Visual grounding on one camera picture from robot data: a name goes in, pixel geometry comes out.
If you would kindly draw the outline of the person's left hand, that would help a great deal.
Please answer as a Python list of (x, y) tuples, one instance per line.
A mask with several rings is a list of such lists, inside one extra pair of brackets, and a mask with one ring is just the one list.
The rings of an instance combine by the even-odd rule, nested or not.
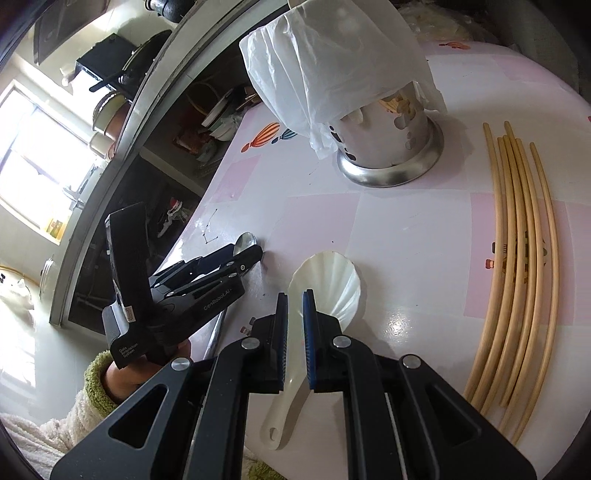
[(109, 398), (116, 404), (121, 404), (161, 369), (161, 365), (148, 361), (145, 356), (122, 369), (112, 362), (102, 375), (101, 383)]

